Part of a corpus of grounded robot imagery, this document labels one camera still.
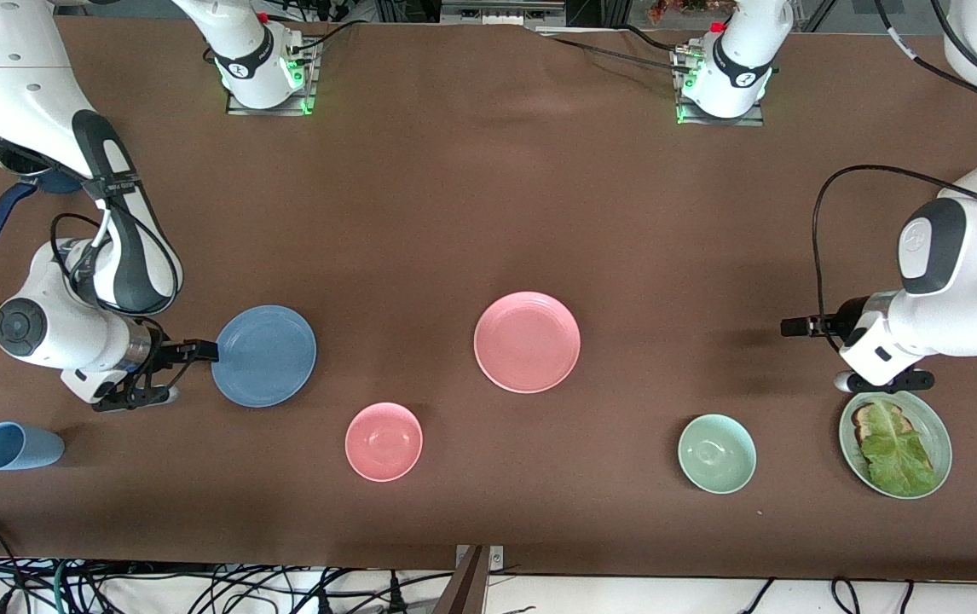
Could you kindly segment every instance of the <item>lettuce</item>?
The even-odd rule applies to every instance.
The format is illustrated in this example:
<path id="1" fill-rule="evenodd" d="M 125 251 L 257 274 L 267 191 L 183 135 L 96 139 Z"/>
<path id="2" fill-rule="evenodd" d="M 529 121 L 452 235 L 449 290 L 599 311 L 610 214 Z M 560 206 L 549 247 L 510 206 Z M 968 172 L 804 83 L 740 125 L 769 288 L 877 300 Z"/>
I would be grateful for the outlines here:
<path id="1" fill-rule="evenodd" d="M 898 497 L 917 497 L 939 483 L 921 436 L 912 429 L 902 432 L 899 410 L 892 403 L 874 401 L 868 405 L 865 423 L 871 434 L 859 445 L 867 459 L 871 484 Z"/>

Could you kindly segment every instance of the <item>robot logo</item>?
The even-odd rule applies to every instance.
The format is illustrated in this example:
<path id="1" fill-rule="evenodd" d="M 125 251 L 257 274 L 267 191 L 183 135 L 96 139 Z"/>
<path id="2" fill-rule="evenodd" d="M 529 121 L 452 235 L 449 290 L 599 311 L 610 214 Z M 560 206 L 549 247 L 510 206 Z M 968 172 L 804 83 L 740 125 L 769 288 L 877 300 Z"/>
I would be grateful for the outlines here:
<path id="1" fill-rule="evenodd" d="M 921 248 L 928 243 L 928 237 L 932 236 L 932 225 L 928 220 L 915 220 L 905 227 L 902 233 L 901 244 L 906 252 L 920 252 Z"/>

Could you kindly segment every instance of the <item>plate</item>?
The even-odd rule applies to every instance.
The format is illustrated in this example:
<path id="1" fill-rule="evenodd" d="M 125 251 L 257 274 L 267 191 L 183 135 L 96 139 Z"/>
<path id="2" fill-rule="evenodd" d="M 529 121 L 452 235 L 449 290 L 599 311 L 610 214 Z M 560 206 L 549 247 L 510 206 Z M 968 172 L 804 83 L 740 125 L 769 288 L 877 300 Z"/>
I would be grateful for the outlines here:
<path id="1" fill-rule="evenodd" d="M 219 333 L 216 388 L 247 408 L 269 408 L 303 388 L 314 370 L 314 331 L 297 312 L 278 304 L 243 311 Z"/>
<path id="2" fill-rule="evenodd" d="M 509 294 L 477 320 L 473 354 L 481 372 L 500 388 L 544 392 L 564 381 L 579 361 L 579 327 L 552 296 Z"/>
<path id="3" fill-rule="evenodd" d="M 906 419 L 909 419 L 910 424 L 913 425 L 914 431 L 917 431 L 921 435 L 921 445 L 924 446 L 924 451 L 928 454 L 928 461 L 932 462 L 932 468 L 936 471 L 936 478 L 939 478 L 939 483 L 936 484 L 935 489 L 915 497 L 901 497 L 891 495 L 886 490 L 879 489 L 878 486 L 871 484 L 868 478 L 870 474 L 867 472 L 867 459 L 864 458 L 863 452 L 859 451 L 859 442 L 856 442 L 856 428 L 852 424 L 852 414 L 856 412 L 856 409 L 862 408 L 864 405 L 875 400 L 890 401 L 894 405 L 898 405 L 902 409 L 902 415 Z M 838 426 L 838 439 L 841 443 L 841 452 L 844 454 L 844 460 L 852 468 L 852 472 L 856 474 L 856 478 L 859 478 L 860 482 L 870 486 L 875 492 L 883 493 L 887 497 L 893 497 L 895 499 L 920 499 L 928 497 L 928 495 L 935 493 L 940 486 L 944 485 L 948 475 L 951 473 L 951 438 L 947 434 L 947 428 L 944 427 L 944 422 L 939 419 L 939 416 L 936 415 L 936 412 L 927 403 L 922 401 L 920 397 L 909 392 L 897 392 L 894 394 L 887 394 L 886 392 L 862 392 L 856 394 L 855 397 L 852 397 L 851 401 L 848 401 L 848 404 L 844 407 L 844 412 L 841 413 L 841 423 Z"/>

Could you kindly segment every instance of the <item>white floor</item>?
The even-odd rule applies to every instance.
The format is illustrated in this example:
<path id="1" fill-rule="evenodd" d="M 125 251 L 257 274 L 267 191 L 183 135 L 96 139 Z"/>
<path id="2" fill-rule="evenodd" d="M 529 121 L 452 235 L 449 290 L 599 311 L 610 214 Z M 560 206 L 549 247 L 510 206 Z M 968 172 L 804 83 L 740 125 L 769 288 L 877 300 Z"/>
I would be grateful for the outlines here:
<path id="1" fill-rule="evenodd" d="M 400 572 L 401 579 L 427 574 Z M 318 572 L 294 574 L 295 586 L 304 589 L 317 582 Z M 273 586 L 286 586 L 279 579 Z M 333 584 L 335 591 L 382 590 L 390 583 L 387 571 L 357 571 Z M 403 589 L 403 598 L 415 603 L 437 598 L 446 579 L 422 582 Z M 605 578 L 605 576 L 494 576 L 485 600 L 485 614 L 737 614 L 749 606 L 761 580 Z M 115 580 L 106 584 L 107 597 L 124 614 L 185 614 L 200 594 L 207 591 L 204 579 Z M 864 614 L 897 613 L 905 584 L 895 582 L 855 582 L 860 610 Z M 0 583 L 0 595 L 4 587 Z M 238 590 L 228 591 L 233 597 Z M 290 598 L 273 598 L 281 613 L 290 610 Z M 351 609 L 361 599 L 332 600 L 335 614 Z M 215 614 L 223 613 L 220 601 Z M 13 598 L 10 614 L 24 611 L 21 599 Z M 42 605 L 37 614 L 53 614 Z M 271 614 L 274 607 L 257 600 L 242 601 L 231 614 Z M 372 614 L 365 607 L 359 614 Z M 317 602 L 302 610 L 315 614 Z M 828 582 L 817 580 L 778 580 L 762 599 L 754 614 L 841 614 L 833 603 Z M 918 583 L 909 603 L 908 614 L 977 613 L 977 584 Z"/>

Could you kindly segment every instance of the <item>brown tablecloth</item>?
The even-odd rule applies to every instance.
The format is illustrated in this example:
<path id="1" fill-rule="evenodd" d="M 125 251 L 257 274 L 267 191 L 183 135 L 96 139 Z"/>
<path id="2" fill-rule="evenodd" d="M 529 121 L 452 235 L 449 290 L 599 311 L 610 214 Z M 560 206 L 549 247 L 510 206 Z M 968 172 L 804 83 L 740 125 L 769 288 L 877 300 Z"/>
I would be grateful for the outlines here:
<path id="1" fill-rule="evenodd" d="M 57 466 L 0 472 L 18 552 L 446 568 L 454 544 L 488 543 L 530 572 L 977 578 L 977 358 L 925 361 L 955 466 L 935 495 L 894 501 L 836 446 L 840 359 L 778 337 L 812 311 L 811 207 L 832 171 L 977 165 L 977 98 L 889 39 L 793 35 L 766 127 L 717 128 L 675 124 L 665 71 L 518 27 L 352 28 L 308 118 L 224 116 L 188 22 L 61 30 L 184 262 L 166 329 L 214 339 L 285 304 L 320 355 L 277 408 L 236 407 L 197 366 L 176 404 L 96 415 L 0 351 L 0 420 L 68 446 Z M 661 57 L 629 35 L 582 39 Z M 938 39 L 915 43 L 941 61 Z M 11 182 L 0 171 L 0 192 Z M 835 185 L 833 307 L 898 284 L 895 236 L 933 193 L 881 174 Z M 64 210 L 94 207 L 37 194 L 14 211 L 0 300 Z M 520 290 L 562 299 L 583 335 L 573 374 L 535 396 L 496 388 L 471 350 L 483 308 Z M 345 462 L 344 429 L 384 400 L 417 413 L 424 452 L 374 484 Z M 695 489 L 675 461 L 709 412 L 757 443 L 733 495 Z"/>

